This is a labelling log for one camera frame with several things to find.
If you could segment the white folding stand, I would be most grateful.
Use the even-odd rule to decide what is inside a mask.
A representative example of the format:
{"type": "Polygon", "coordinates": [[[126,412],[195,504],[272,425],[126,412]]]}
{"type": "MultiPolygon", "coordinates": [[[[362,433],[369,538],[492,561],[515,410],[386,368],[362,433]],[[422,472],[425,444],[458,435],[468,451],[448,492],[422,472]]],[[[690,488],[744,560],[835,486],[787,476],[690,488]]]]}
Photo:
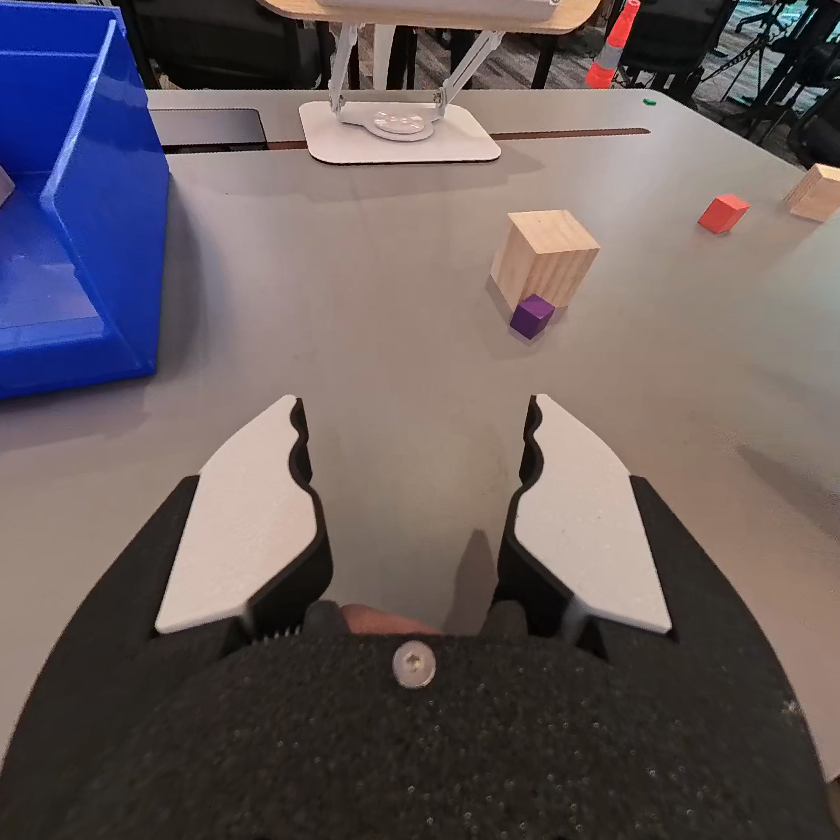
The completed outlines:
{"type": "Polygon", "coordinates": [[[327,101],[299,108],[304,139],[316,161],[331,165],[491,162],[501,153],[473,115],[453,104],[504,32],[480,30],[432,102],[347,101],[343,83],[362,24],[342,24],[327,101]]]}

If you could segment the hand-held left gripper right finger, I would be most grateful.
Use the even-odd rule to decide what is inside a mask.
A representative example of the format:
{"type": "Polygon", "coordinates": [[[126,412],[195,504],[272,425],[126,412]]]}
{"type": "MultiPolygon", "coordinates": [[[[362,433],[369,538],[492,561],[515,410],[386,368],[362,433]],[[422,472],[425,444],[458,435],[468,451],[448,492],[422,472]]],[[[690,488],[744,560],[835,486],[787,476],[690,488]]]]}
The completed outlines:
{"type": "Polygon", "coordinates": [[[597,619],[667,635],[673,622],[624,463],[546,394],[531,395],[522,437],[497,595],[517,602],[538,636],[580,638],[597,619]]]}

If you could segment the purple wooden cube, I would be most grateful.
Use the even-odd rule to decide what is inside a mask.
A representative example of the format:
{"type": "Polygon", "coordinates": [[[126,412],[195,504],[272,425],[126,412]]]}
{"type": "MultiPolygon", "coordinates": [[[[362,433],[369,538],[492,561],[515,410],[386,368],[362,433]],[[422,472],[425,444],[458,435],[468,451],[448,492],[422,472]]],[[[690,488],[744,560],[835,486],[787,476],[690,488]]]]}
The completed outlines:
{"type": "Polygon", "coordinates": [[[510,329],[526,340],[534,340],[545,330],[555,313],[555,306],[537,294],[522,299],[510,320],[510,329]]]}

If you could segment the orange striped traffic cone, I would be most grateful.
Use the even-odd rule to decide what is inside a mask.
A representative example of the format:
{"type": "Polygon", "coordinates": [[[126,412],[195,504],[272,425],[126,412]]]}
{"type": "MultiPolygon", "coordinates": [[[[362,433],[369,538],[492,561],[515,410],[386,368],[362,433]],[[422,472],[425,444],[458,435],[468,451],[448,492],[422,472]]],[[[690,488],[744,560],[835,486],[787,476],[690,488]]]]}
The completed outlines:
{"type": "Polygon", "coordinates": [[[624,47],[634,26],[634,20],[641,3],[625,1],[620,14],[605,38],[599,54],[593,60],[585,77],[585,84],[591,89],[608,89],[615,78],[624,47]]]}

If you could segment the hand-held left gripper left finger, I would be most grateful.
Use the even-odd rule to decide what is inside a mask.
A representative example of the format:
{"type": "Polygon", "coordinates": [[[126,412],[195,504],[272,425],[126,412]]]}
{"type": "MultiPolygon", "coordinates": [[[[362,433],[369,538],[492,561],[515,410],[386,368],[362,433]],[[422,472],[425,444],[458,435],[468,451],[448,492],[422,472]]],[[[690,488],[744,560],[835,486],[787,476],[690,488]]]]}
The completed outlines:
{"type": "Polygon", "coordinates": [[[312,487],[302,399],[283,396],[205,463],[155,620],[168,635],[238,620],[289,635],[326,592],[333,559],[312,487]]]}

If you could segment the black office chair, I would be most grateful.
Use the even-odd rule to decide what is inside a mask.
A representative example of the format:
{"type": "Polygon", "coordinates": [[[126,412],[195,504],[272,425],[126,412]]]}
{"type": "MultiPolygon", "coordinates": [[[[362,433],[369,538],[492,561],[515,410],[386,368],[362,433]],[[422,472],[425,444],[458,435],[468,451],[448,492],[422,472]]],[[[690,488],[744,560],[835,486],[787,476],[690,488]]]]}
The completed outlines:
{"type": "Polygon", "coordinates": [[[318,90],[332,69],[329,26],[311,27],[256,1],[139,1],[130,7],[145,55],[181,89],[318,90]]]}
{"type": "Polygon", "coordinates": [[[748,139],[809,167],[838,163],[838,2],[806,2],[803,27],[759,93],[748,139]]]}
{"type": "Polygon", "coordinates": [[[642,1],[619,66],[632,86],[653,74],[652,90],[694,107],[702,63],[729,21],[735,1],[642,1]]]}

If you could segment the medium wooden cube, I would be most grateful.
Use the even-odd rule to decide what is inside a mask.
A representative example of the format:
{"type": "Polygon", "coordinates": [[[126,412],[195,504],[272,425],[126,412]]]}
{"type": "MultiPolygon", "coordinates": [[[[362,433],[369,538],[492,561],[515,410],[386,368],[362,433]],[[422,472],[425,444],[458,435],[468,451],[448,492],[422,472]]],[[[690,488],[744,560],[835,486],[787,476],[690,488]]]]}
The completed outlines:
{"type": "Polygon", "coordinates": [[[815,163],[784,199],[788,213],[817,223],[839,208],[839,168],[815,163]]]}

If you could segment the blue plastic bin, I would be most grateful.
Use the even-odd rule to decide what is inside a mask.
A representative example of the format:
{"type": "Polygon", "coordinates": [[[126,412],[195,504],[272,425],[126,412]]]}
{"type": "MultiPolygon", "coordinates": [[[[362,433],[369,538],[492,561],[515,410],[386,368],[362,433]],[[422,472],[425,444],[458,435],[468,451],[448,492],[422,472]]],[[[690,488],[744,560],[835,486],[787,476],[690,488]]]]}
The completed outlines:
{"type": "Polygon", "coordinates": [[[2,399],[152,375],[170,170],[121,14],[1,12],[2,399]]]}

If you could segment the red wooden cube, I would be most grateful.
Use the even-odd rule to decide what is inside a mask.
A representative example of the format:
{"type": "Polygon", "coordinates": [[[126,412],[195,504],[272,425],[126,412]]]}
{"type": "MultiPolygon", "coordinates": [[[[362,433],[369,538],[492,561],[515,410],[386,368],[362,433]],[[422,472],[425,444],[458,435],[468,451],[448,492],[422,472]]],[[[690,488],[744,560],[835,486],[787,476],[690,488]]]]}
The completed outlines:
{"type": "Polygon", "coordinates": [[[727,234],[750,210],[751,204],[734,194],[716,196],[697,220],[697,224],[713,235],[727,234]]]}

